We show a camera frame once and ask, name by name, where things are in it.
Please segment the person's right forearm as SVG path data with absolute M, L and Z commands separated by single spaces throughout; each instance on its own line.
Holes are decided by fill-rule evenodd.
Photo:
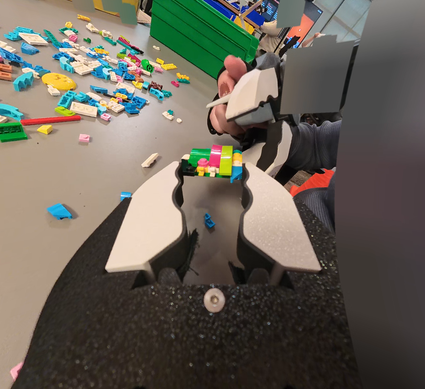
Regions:
M 286 165 L 295 170 L 333 169 L 342 120 L 325 121 L 320 126 L 300 123 L 291 127 L 292 140 Z

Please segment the grey desk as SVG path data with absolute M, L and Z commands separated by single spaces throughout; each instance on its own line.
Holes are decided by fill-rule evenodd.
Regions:
M 58 29 L 71 21 L 79 40 L 89 36 L 93 46 L 108 46 L 77 20 L 77 13 L 84 13 L 67 0 L 1 0 L 1 8 L 2 41 L 16 26 L 40 33 L 47 29 L 62 40 Z M 134 193 L 192 148 L 237 145 L 228 135 L 217 137 L 208 131 L 205 105 L 217 93 L 214 78 L 153 39 L 146 25 L 121 25 L 119 18 L 99 11 L 87 16 L 98 29 L 139 46 L 150 61 L 159 57 L 177 65 L 177 71 L 153 78 L 173 95 L 159 102 L 143 94 L 150 104 L 136 116 L 112 114 L 110 122 L 83 116 L 80 122 L 54 125 L 49 135 L 37 132 L 39 126 L 29 126 L 28 140 L 1 143 L 1 388 L 11 387 L 10 369 L 25 358 L 52 286 L 76 250 L 120 203 L 120 193 Z M 191 83 L 173 89 L 170 81 L 176 72 L 188 75 Z M 49 95 L 41 81 L 18 93 L 1 80 L 0 94 L 1 103 L 17 107 L 25 118 L 56 116 L 58 98 Z M 174 112 L 172 121 L 162 115 L 167 110 Z M 80 134 L 89 135 L 90 142 L 79 142 Z M 157 160 L 142 168 L 153 153 L 158 153 Z M 228 261 L 236 259 L 231 238 L 241 212 L 240 183 L 184 180 L 182 208 L 190 231 L 199 232 L 199 246 L 184 281 L 233 284 Z M 57 203 L 64 204 L 73 219 L 56 220 L 46 211 Z M 204 224 L 205 213 L 215 222 L 212 229 Z

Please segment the person's grey ribbed clothing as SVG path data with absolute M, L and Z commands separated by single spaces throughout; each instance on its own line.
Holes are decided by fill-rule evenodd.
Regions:
M 306 205 L 312 213 L 335 234 L 335 180 L 334 174 L 328 187 L 303 190 L 294 196 L 295 200 Z

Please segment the lime green toy brick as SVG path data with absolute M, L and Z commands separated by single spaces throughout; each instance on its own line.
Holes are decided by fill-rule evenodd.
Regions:
M 230 177 L 232 174 L 232 146 L 222 146 L 219 164 L 220 176 Z

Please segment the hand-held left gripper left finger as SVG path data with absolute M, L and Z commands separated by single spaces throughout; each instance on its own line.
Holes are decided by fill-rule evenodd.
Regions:
M 172 162 L 132 195 L 105 271 L 142 271 L 148 280 L 164 268 L 186 272 L 194 245 L 182 210 L 182 166 Z

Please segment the orange display screen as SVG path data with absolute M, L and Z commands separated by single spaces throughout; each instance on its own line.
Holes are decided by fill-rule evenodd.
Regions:
M 294 36 L 299 37 L 298 42 L 301 43 L 307 34 L 310 32 L 311 28 L 314 26 L 316 21 L 322 15 L 322 10 L 318 8 L 311 1 L 305 1 L 304 12 L 301 18 L 301 23 L 299 26 L 293 26 L 286 34 L 284 39 L 284 43 L 290 41 L 290 39 Z

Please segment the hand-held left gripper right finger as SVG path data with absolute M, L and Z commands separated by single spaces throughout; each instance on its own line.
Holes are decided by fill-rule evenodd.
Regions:
M 322 265 L 295 201 L 287 190 L 252 163 L 242 165 L 239 202 L 229 260 L 232 282 L 247 285 L 252 272 L 260 283 L 282 285 L 284 274 L 319 276 Z

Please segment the person's right hand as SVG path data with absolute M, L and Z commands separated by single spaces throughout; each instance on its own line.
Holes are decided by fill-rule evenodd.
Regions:
M 224 60 L 224 67 L 217 78 L 218 94 L 216 100 L 230 94 L 242 76 L 252 69 L 253 67 L 242 59 L 232 55 L 227 56 Z M 244 137 L 246 129 L 238 126 L 234 121 L 227 121 L 226 108 L 226 104 L 219 104 L 210 108 L 207 118 L 208 129 L 213 135 L 228 134 L 240 141 Z

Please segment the red long toy bar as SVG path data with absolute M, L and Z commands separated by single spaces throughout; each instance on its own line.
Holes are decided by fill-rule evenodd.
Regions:
M 72 116 L 54 116 L 54 117 L 45 117 L 37 119 L 22 119 L 20 121 L 22 126 L 33 126 L 33 125 L 51 125 L 53 123 L 63 123 L 63 122 L 73 122 L 80 121 L 81 116 L 72 115 Z

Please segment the blue wedge toy brick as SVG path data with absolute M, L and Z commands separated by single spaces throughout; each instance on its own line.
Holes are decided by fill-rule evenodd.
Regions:
M 61 203 L 48 207 L 46 211 L 57 220 L 72 219 L 71 212 Z

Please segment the yellow round dome piece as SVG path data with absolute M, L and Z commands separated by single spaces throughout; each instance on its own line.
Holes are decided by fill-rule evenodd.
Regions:
M 41 77 L 41 81 L 58 90 L 74 90 L 77 87 L 73 79 L 61 73 L 46 73 Z

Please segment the pile of mixed toy bricks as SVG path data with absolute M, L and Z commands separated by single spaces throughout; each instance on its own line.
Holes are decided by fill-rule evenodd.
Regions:
M 79 31 L 70 21 L 58 30 L 64 36 L 62 40 L 47 29 L 41 34 L 16 26 L 3 35 L 5 41 L 1 40 L 1 80 L 12 82 L 19 93 L 41 81 L 46 73 L 67 75 L 77 84 L 76 89 L 58 90 L 41 81 L 49 95 L 58 97 L 57 106 L 104 121 L 111 120 L 109 112 L 139 114 L 149 100 L 138 96 L 136 90 L 146 91 L 159 101 L 172 96 L 162 84 L 149 78 L 153 73 L 177 69 L 173 63 L 142 59 L 142 50 L 127 38 L 119 36 L 115 40 L 109 31 L 99 31 L 88 17 L 77 18 L 86 21 L 86 28 L 111 46 L 122 46 L 116 57 L 103 45 L 92 46 L 90 37 L 84 37 L 83 44 L 79 44 Z M 24 114 L 14 106 L 1 104 L 1 124 L 9 118 L 20 123 Z

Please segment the white thin toy plate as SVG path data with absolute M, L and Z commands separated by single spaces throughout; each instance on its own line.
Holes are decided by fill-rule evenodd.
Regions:
M 210 102 L 209 104 L 206 105 L 207 109 L 213 108 L 216 105 L 220 105 L 220 104 L 227 104 L 229 102 L 229 100 L 231 99 L 232 94 L 228 94 L 225 95 L 221 98 L 218 98 L 212 102 Z

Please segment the green plastic crate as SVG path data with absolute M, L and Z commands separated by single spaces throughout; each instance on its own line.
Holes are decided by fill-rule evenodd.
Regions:
M 216 78 L 233 55 L 252 63 L 259 40 L 203 0 L 153 0 L 150 35 Z

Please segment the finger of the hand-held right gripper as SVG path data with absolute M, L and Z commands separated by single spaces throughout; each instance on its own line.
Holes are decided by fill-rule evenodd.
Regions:
M 248 126 L 272 121 L 271 101 L 278 98 L 275 68 L 258 68 L 246 73 L 235 85 L 226 107 L 226 120 Z
M 256 166 L 267 174 L 280 168 L 287 160 L 292 143 L 292 130 L 285 121 L 269 124 L 267 139 Z

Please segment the orange cloth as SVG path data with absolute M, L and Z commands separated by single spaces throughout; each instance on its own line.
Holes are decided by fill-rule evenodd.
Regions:
M 323 174 L 315 173 L 312 175 L 305 183 L 301 186 L 296 187 L 293 185 L 290 188 L 290 194 L 294 197 L 298 193 L 316 188 L 327 188 L 330 184 L 330 181 L 334 175 L 334 170 L 325 169 Z

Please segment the blue storage bin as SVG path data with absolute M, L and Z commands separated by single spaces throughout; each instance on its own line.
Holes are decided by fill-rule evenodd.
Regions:
M 239 17 L 245 13 L 249 8 L 247 5 L 240 6 L 235 1 L 230 0 L 203 0 L 216 9 L 218 12 L 223 14 L 226 18 L 230 19 L 233 23 L 242 29 L 245 29 L 250 35 L 265 23 L 265 18 L 257 12 L 252 10 L 249 14 L 243 17 L 244 24 Z

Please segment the green plate brick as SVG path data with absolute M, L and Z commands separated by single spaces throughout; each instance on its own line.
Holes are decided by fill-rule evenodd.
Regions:
M 27 140 L 28 137 L 19 122 L 2 123 L 0 124 L 0 141 L 14 142 Z

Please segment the colourful toy brick assembly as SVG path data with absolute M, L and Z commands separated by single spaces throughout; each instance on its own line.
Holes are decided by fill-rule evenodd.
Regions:
M 239 149 L 233 147 L 232 174 L 230 177 L 220 176 L 219 164 L 221 147 L 214 144 L 211 148 L 193 148 L 189 154 L 181 158 L 181 170 L 183 176 L 199 176 L 204 178 L 226 179 L 231 183 L 242 179 L 243 157 Z

